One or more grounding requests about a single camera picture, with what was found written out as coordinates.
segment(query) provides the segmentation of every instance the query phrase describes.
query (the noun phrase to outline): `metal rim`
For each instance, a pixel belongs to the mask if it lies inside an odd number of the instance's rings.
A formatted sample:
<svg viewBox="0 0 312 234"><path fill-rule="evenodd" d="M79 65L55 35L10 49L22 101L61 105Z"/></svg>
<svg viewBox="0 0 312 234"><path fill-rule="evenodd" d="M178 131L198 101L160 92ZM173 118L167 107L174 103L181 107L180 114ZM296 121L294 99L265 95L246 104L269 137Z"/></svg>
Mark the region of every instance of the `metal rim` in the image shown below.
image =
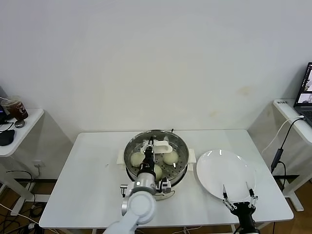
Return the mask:
<svg viewBox="0 0 312 234"><path fill-rule="evenodd" d="M176 174L175 176L173 176L173 177L170 177L170 181L171 181L171 180L174 180L174 179L176 179L177 177L181 176L182 174L184 174L184 173L186 172L186 169L187 169L187 161L188 161L188 158L189 158L189 152L188 152L188 147L187 147L186 143L184 142L184 140L183 140L181 137L179 137L179 136L178 136L177 134L175 134L175 133L168 132L168 131L165 131L165 130L149 130L149 131L146 131L146 132L142 132L142 133L139 133L139 134L137 134L136 136L134 136L134 137L128 142L128 144L127 144L127 146L126 146L126 148L125 148L125 151L124 151L124 156L123 156L123 157L124 157L125 164L126 164L127 174L129 175L130 178L132 178L132 177L135 178L135 177L136 177L135 173L132 172L131 169L128 168L128 163L127 163L127 162L128 162L128 160L129 160L129 156L127 155L127 151L129 150L129 147L131 147L132 144L134 143L134 141L135 141L136 139L138 139L139 137L141 137L141 136L143 136L143 135L146 135L146 134L152 134L153 132L172 135L173 137L177 138L178 141L179 141L179 143L182 144L182 145L185 147L185 149L186 149L186 152L185 152L185 153L186 153L186 155L185 155L185 160L186 160L185 165L183 165L183 167L180 168L179 173L177 173L177 174Z"/></svg>

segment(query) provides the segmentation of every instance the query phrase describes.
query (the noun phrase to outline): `cup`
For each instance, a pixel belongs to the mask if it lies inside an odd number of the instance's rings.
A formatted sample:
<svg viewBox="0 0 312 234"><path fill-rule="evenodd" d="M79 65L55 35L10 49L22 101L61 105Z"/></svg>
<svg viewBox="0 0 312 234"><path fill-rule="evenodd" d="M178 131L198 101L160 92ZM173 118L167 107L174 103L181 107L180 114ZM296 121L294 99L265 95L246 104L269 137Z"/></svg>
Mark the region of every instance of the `cup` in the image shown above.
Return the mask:
<svg viewBox="0 0 312 234"><path fill-rule="evenodd" d="M28 113L20 100L20 96L10 96L7 98L8 100L2 100L1 106L10 112L12 117L16 118L16 120L23 120L28 117Z"/></svg>

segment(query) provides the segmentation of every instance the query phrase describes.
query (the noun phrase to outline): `white cable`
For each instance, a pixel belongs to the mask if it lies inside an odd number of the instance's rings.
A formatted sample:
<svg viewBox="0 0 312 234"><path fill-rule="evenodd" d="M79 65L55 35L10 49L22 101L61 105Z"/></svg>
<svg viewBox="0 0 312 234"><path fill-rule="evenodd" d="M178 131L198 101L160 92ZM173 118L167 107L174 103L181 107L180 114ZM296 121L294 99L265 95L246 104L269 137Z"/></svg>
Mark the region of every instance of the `white cable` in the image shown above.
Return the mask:
<svg viewBox="0 0 312 234"><path fill-rule="evenodd" d="M267 147L265 147L265 148L262 150L261 155L263 155L263 152L266 151L266 150L269 148L269 146L273 143L273 141L277 138L277 135L278 135L279 132L282 130L282 127L283 127L289 120L291 120L291 119L293 119L293 118L304 118L304 116L296 116L296 117L292 117L292 118L289 118L288 120L286 120L286 121L282 124L282 126L278 129L278 131L277 131L275 137L273 138L273 140L269 143L269 145L268 145Z"/></svg>
<svg viewBox="0 0 312 234"><path fill-rule="evenodd" d="M12 211L10 208L7 208L6 206L2 205L1 203L0 203L0 206L2 206L3 208L6 208L7 210ZM24 218L27 218L27 219L29 219L30 221L34 222L34 223L37 223L36 221L34 221L34 220L32 220L31 218L28 218L28 217L26 217L26 216L24 216L24 215L22 215L22 214L19 214L19 213L16 213L16 214L19 215L19 216L22 216L22 217L24 217Z"/></svg>
<svg viewBox="0 0 312 234"><path fill-rule="evenodd" d="M190 229L183 229L182 231L178 231L178 232L174 232L174 233L171 233L171 234L175 234L175 233L181 233L183 231L190 231L190 230L195 230L195 229L200 229L202 226L198 227L198 228L190 228Z"/></svg>

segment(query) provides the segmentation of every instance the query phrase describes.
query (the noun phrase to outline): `cable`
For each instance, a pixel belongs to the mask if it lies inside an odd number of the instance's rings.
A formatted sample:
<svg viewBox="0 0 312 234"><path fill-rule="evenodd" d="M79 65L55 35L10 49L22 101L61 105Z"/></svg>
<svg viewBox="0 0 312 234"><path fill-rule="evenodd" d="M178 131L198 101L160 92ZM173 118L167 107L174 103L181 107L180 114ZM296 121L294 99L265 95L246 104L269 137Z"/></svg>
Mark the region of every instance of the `cable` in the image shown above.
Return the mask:
<svg viewBox="0 0 312 234"><path fill-rule="evenodd" d="M273 224L273 231L272 231L272 234L274 234L274 231L275 231L275 222Z"/></svg>
<svg viewBox="0 0 312 234"><path fill-rule="evenodd" d="M190 231L190 230L196 230L196 229L200 229L202 226L198 227L198 228L190 228L190 229L183 229L182 231L179 231L179 232L174 232L174 233L171 233L171 234L175 234L175 233L181 233L183 231Z"/></svg>
<svg viewBox="0 0 312 234"><path fill-rule="evenodd" d="M44 211L44 208L45 208L45 203L44 202L38 202L36 205L36 208L31 208L30 211L29 211L29 216L32 217L32 218L38 218L42 215L43 211ZM40 212L38 213L35 213L34 211L41 208Z"/></svg>
<svg viewBox="0 0 312 234"><path fill-rule="evenodd" d="M11 125L10 125L10 127L8 127L7 129L5 129L5 130L1 130L0 132L4 132L4 131L8 131L10 128L12 128L12 126L13 126L13 122L6 122L5 124L7 124L7 123L10 123Z"/></svg>
<svg viewBox="0 0 312 234"><path fill-rule="evenodd" d="M294 122L292 122L292 124L290 125L290 127L289 127L289 129L288 129L288 131L287 131L287 134L286 134L286 136L285 136L285 139L284 139L284 141L283 141L283 144L282 144L282 146L281 146L281 149L283 149L283 146L284 146L284 144L285 144L285 142L286 142L286 139L287 139L287 137L288 137L289 132L290 132L291 129L292 129L292 126L294 125L294 123L296 123L298 120L301 120L301 119L304 119L304 118L299 118L299 119L296 119Z"/></svg>
<svg viewBox="0 0 312 234"><path fill-rule="evenodd" d="M286 182L286 165L282 161L279 161L279 163L282 163L284 166L284 181L283 181L283 186L282 186L282 191L284 191L285 182Z"/></svg>
<svg viewBox="0 0 312 234"><path fill-rule="evenodd" d="M236 230L235 230L235 232L233 234L236 234L239 229L240 229L240 225L236 228Z"/></svg>
<svg viewBox="0 0 312 234"><path fill-rule="evenodd" d="M9 210L9 211L12 211L10 208L7 208L6 206L2 205L1 203L0 203L0 206L2 206L3 208L6 208L6 209ZM28 220L30 220L30 221L32 221L32 222L34 222L34 223L37 223L36 221L34 221L34 220L32 220L31 218L28 218L28 217L26 217L26 216L24 216L24 215L22 215L22 214L17 213L17 215L19 215L19 216L21 216L21 217L24 217L24 218L27 218Z"/></svg>
<svg viewBox="0 0 312 234"><path fill-rule="evenodd" d="M284 181L283 181L283 186L282 186L282 189L281 191L283 192L284 191L284 188L285 188L285 182L286 182L286 165L282 162L282 161L278 161L278 163L282 163L283 166L284 166ZM274 234L274 231L275 231L275 222L273 224L273 231L272 231L272 234Z"/></svg>
<svg viewBox="0 0 312 234"><path fill-rule="evenodd" d="M28 226L28 224L25 224L25 225L23 225L23 226L20 226L20 227L18 227L18 228L15 228L15 229L13 229L13 230L10 230L10 231L8 231L8 232L6 232L6 233L4 233L4 234L12 233L12 232L14 232L14 231L16 231L16 230L19 230L19 229L22 229L22 228L24 228L24 227L26 227L26 226Z"/></svg>
<svg viewBox="0 0 312 234"><path fill-rule="evenodd" d="M30 183L29 183L29 186L28 186L28 190L30 189L31 183L33 182L33 176L28 171L24 171L24 170L6 171L6 173L9 173L9 172L25 172L25 173L28 173L28 175L30 175Z"/></svg>
<svg viewBox="0 0 312 234"><path fill-rule="evenodd" d="M13 202L13 205L11 207L14 207L18 200L19 200L19 197ZM5 229L8 228L12 223L14 223L15 219L17 218L17 217L15 217L13 220L7 220L8 216L9 216L9 212L6 213L4 221L0 223L0 225L3 224L3 230L0 231L1 233L4 233ZM11 223L9 223L7 226L5 226L6 221L10 221Z"/></svg>
<svg viewBox="0 0 312 234"><path fill-rule="evenodd" d="M277 135L279 134L279 132L281 131L281 129L283 128L283 126L284 126L289 120L291 120L291 119L293 119L293 118L300 118L300 119L302 119L302 118L304 118L304 116L296 116L296 117L292 117L292 118L289 118L288 120L286 120L286 121L282 124L282 126L278 129L278 131L277 131L275 137L273 138L273 140L269 143L269 145L268 145L267 147L265 147L265 148L262 150L261 155L263 155L263 152L266 151L266 150L269 148L269 146L273 143L273 141L277 138Z"/></svg>

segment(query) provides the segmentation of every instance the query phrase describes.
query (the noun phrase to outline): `black cable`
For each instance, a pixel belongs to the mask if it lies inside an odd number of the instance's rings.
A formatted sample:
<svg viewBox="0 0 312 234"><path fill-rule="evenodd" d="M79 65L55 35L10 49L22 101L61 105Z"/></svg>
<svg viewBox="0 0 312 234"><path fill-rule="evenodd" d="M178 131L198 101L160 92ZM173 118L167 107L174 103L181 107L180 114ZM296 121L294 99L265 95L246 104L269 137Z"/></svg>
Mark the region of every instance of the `black cable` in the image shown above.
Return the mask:
<svg viewBox="0 0 312 234"><path fill-rule="evenodd" d="M283 149L283 146L284 146L284 144L285 144L285 142L286 142L286 139L287 139L287 137L288 137L288 134L289 134L289 132L291 131L292 126L294 125L294 123L296 123L298 120L302 120L302 119L304 119L304 118L298 118L298 119L296 119L294 122L291 123L291 125L290 125L290 127L289 127L289 129L288 129L288 131L287 131L287 134L286 134L286 136L285 136L285 139L284 139L284 141L283 141L283 144L282 144L282 146L281 146L281 149Z"/></svg>
<svg viewBox="0 0 312 234"><path fill-rule="evenodd" d="M283 192L284 188L285 188L285 182L286 182L286 165L282 161L278 161L278 163L281 163L284 166L284 181L283 181L283 185L282 185L282 189L281 189L281 191ZM272 232L272 234L274 234L274 231L275 231L275 222L273 224L273 232Z"/></svg>
<svg viewBox="0 0 312 234"><path fill-rule="evenodd" d="M273 224L273 232L272 232L272 234L274 234L274 231L275 231L275 222Z"/></svg>
<svg viewBox="0 0 312 234"><path fill-rule="evenodd" d="M14 203L13 203L13 205L10 207L10 209L13 209L13 207L15 206L15 204L17 203L18 200L19 200L19 197L14 201ZM7 220L7 218L9 217L9 213L10 213L10 211L7 211L7 213L6 213L6 215L5 215L5 218L4 218L4 221L0 223L0 225L3 224L3 230L0 231L0 233L5 233L5 229L6 229L6 228L8 228L12 223L17 222L17 221L15 221L15 219L17 218L17 216L14 218L14 220ZM9 223L7 226L5 226L5 222L7 222L7 221L10 221L11 223Z"/></svg>
<svg viewBox="0 0 312 234"><path fill-rule="evenodd" d="M236 234L239 229L240 229L240 225L236 228L236 230L235 230L235 232L233 234Z"/></svg>
<svg viewBox="0 0 312 234"><path fill-rule="evenodd" d="M28 186L28 190L30 189L31 183L33 182L33 176L28 172L28 171L24 171L24 170L11 170L11 171L6 171L7 173L9 172L25 172L28 173L28 175L30 175L30 184Z"/></svg>
<svg viewBox="0 0 312 234"><path fill-rule="evenodd" d="M11 172L24 172L24 173L28 173L28 175L30 176L30 179L31 179L31 180L30 180L30 183L29 183L29 186L28 186L28 189L27 189L27 190L30 189L31 184L32 184L32 182L33 182L33 176L32 176L28 171L24 171L24 170L11 170L11 171L7 171L7 173L11 173ZM2 223L0 223L0 225L3 224L3 230L0 231L0 233L5 233L5 229L7 229L12 223L18 223L18 225L20 226L20 223L17 222L17 221L15 221L16 218L17 218L18 216L16 216L13 220L8 220L9 212L10 212L10 211L8 211L8 212L6 213L6 216L5 216L5 218L4 218L4 221L3 221Z"/></svg>
<svg viewBox="0 0 312 234"><path fill-rule="evenodd" d="M282 186L282 191L284 191L285 182L286 182L286 165L282 161L279 161L279 163L282 163L284 166L284 181L283 181L283 186Z"/></svg>
<svg viewBox="0 0 312 234"><path fill-rule="evenodd" d="M39 208L41 209L40 212L35 213L34 211L38 210ZM31 218L38 218L38 217L40 217L42 215L43 211L44 211L44 208L45 208L45 203L44 202L38 202L34 209L30 209L29 216Z"/></svg>
<svg viewBox="0 0 312 234"><path fill-rule="evenodd" d="M12 126L13 126L13 124L14 124L14 122L6 122L6 124L7 124L7 123L10 123L10 124L11 124L10 127L8 127L8 128L5 129L5 130L1 130L0 132L8 131L10 128L12 128Z"/></svg>

